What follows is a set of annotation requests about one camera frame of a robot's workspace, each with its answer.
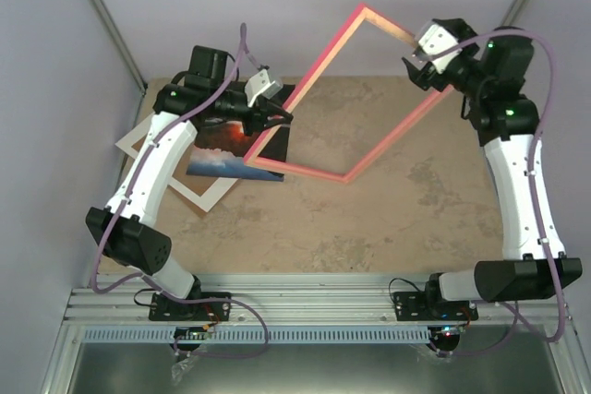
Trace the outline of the sunset landscape photo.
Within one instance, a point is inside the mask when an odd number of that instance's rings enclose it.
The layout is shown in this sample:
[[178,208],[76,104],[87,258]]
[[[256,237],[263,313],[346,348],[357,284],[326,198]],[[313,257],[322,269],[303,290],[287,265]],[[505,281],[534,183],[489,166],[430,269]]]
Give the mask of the sunset landscape photo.
[[[274,100],[283,104],[295,85],[284,84]],[[246,136],[241,122],[210,118],[198,132],[194,148],[188,152],[185,173],[190,176],[235,178],[256,181],[283,182],[284,174],[265,171],[244,164],[244,155],[260,133]],[[274,161],[285,162],[290,136],[290,126],[282,125],[261,155]]]

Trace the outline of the pink picture frame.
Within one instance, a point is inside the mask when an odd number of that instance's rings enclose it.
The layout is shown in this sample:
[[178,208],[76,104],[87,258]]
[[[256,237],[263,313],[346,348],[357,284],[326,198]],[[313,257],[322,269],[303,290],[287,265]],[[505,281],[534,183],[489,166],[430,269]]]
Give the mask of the pink picture frame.
[[[295,86],[294,91],[284,103],[283,108],[287,112],[295,110],[296,106],[303,101],[311,87],[320,78],[325,69],[333,61],[335,56],[344,48],[345,44],[351,39],[356,30],[363,22],[368,22],[376,28],[391,35],[396,40],[403,42],[411,47],[415,45],[414,35],[401,27],[399,24],[382,15],[376,9],[365,3],[359,4],[354,12],[347,18],[345,23],[339,28],[332,37],[330,43],[324,48],[320,56],[304,75],[304,77]],[[244,156],[244,164],[274,173],[294,174],[299,176],[313,177],[340,184],[349,184],[353,182],[361,173],[363,173],[372,163],[374,163],[391,145],[397,142],[402,136],[410,131],[420,120],[425,118],[428,113],[433,111],[439,103],[443,101],[450,93],[450,87],[443,91],[434,91],[430,93],[409,115],[407,115],[400,124],[398,124],[383,140],[381,140],[373,149],[371,149],[349,172],[345,174],[331,173],[319,169],[313,169],[303,165],[280,162],[264,158],[261,152],[271,139],[274,137],[278,128],[275,126],[261,133],[259,138],[253,143],[249,151]]]

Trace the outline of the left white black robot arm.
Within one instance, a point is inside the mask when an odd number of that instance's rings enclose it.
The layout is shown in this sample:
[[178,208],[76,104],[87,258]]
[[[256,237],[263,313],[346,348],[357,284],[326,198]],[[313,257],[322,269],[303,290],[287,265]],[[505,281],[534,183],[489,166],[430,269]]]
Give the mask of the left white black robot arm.
[[279,100],[281,79],[259,65],[241,82],[239,61],[226,51],[194,47],[189,68],[158,92],[147,135],[126,178],[104,207],[89,209],[85,220],[100,257],[153,282],[171,296],[170,307],[182,319],[201,311],[200,281],[173,258],[171,239],[155,229],[177,164],[200,128],[215,120],[236,120],[252,135],[293,118]]

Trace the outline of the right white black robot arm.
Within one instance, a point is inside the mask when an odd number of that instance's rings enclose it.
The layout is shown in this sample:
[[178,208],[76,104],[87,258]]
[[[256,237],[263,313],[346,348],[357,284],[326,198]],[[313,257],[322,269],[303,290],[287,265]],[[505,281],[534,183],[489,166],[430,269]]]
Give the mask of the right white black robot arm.
[[514,27],[477,34],[460,19],[433,19],[417,37],[410,80],[423,90],[452,87],[463,96],[488,165],[503,228],[502,258],[467,271],[430,276],[427,314],[444,319],[457,305],[545,300],[580,279],[580,259],[568,257],[553,223],[542,161],[544,113],[523,94],[526,72],[542,43]]

